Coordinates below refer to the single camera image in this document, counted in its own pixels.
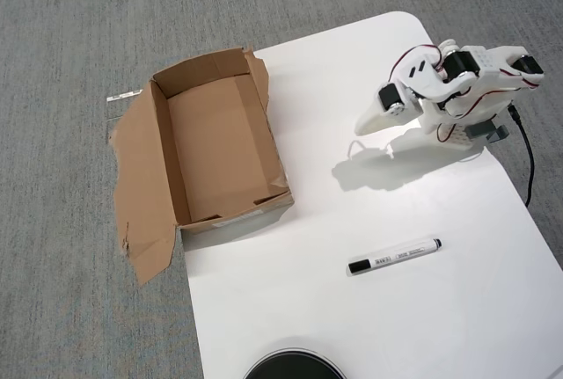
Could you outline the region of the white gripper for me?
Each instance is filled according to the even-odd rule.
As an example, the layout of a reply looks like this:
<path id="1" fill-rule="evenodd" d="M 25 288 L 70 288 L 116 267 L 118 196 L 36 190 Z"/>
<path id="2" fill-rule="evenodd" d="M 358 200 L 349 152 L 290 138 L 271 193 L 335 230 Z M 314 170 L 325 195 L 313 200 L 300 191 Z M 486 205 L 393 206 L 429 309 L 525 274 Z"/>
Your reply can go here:
<path id="1" fill-rule="evenodd" d="M 452 95 L 468 92 L 475 84 L 475 73 L 463 70 L 450 77 L 439 69 L 442 57 L 429 53 L 399 58 L 391 69 L 388 81 L 377 91 L 377 106 L 371 105 L 355 123 L 357 135 L 370 135 L 387 128 L 404 126 L 416 120 L 424 104 L 439 104 Z"/>

